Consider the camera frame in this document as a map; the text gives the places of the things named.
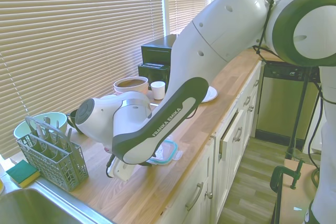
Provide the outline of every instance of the dishwasher control panel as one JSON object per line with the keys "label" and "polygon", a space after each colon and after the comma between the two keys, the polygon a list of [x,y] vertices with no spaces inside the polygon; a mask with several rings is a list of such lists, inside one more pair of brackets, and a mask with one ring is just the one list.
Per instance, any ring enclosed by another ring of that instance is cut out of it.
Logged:
{"label": "dishwasher control panel", "polygon": [[285,62],[271,62],[265,65],[264,77],[284,79],[292,81],[303,81],[304,75],[309,74],[310,80],[320,82],[319,67],[298,67]]}

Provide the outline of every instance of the stainless steel dishwasher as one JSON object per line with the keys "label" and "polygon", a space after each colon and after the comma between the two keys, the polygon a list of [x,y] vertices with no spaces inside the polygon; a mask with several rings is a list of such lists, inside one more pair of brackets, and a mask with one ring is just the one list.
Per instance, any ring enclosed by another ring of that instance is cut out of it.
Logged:
{"label": "stainless steel dishwasher", "polygon": [[[285,62],[272,62],[264,67],[256,138],[289,144],[303,87],[304,68]],[[320,82],[319,68],[313,68],[310,79]],[[313,112],[318,90],[309,81],[297,129],[297,148],[302,149]]]}

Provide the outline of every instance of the kitchen sink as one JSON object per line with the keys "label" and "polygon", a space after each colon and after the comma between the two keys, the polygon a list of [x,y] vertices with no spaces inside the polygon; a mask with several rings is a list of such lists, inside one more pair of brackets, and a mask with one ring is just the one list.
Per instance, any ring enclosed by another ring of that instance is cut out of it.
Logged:
{"label": "kitchen sink", "polygon": [[18,188],[7,174],[1,180],[5,184],[0,194],[1,223],[114,223],[44,178],[24,189]]}
{"label": "kitchen sink", "polygon": [[37,190],[30,188],[1,197],[0,216],[7,217],[7,220],[3,220],[5,223],[80,223]]}

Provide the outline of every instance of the wooden floor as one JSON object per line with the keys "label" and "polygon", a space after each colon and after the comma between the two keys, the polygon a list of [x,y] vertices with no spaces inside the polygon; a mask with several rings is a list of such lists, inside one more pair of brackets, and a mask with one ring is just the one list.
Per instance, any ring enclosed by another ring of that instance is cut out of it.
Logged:
{"label": "wooden floor", "polygon": [[[287,147],[251,138],[245,149],[235,180],[218,224],[269,224],[276,193],[269,187],[273,169],[283,165]],[[308,155],[296,156],[311,164]],[[319,165],[320,155],[312,155]]]}

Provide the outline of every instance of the mint green bowl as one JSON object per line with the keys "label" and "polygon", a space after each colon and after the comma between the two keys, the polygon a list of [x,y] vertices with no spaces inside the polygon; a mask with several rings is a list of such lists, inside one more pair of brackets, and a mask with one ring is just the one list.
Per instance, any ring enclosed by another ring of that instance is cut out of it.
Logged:
{"label": "mint green bowl", "polygon": [[[67,131],[67,116],[60,112],[48,112],[40,115],[33,116],[34,119],[37,119],[41,122],[43,122],[44,117],[50,118],[50,124],[51,126],[55,127],[57,126],[56,122],[58,121],[59,129],[62,132]],[[29,134],[31,132],[28,124],[26,121],[23,121],[21,124],[19,124],[15,130],[14,130],[14,136],[19,139],[21,137],[24,137],[25,135]]]}

